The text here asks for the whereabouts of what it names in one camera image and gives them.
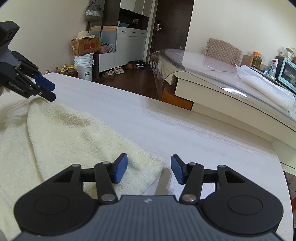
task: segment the clear plastic table cover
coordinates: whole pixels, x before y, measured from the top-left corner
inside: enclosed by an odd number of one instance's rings
[[[203,78],[204,81],[214,84],[217,87],[250,102],[259,100],[296,123],[296,121],[288,115],[288,112],[285,109],[255,88],[244,83],[239,78],[235,66],[205,56],[201,53],[178,49],[163,49],[154,52],[150,55],[149,61],[154,73],[157,92],[160,99],[165,79],[172,73],[186,71],[197,77],[204,76],[206,77]]]

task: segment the red label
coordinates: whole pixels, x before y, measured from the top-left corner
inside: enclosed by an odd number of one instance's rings
[[[84,50],[86,49],[92,49],[95,47],[95,43],[89,43],[84,45]]]

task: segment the white logo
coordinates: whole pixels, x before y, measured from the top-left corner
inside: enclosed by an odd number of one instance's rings
[[[150,202],[152,202],[152,201],[153,200],[151,198],[147,198],[147,199],[144,200],[144,202],[147,203],[147,204],[150,203]]]

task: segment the hat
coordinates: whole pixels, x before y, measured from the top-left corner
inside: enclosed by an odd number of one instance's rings
[[[83,39],[83,38],[94,38],[95,35],[94,34],[89,34],[88,31],[81,31],[77,34],[77,38],[76,39]]]

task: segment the white bucket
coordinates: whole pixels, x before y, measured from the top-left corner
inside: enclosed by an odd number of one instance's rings
[[[93,54],[86,54],[82,56],[75,56],[75,69],[78,72],[78,78],[91,81],[92,67],[94,65]]]

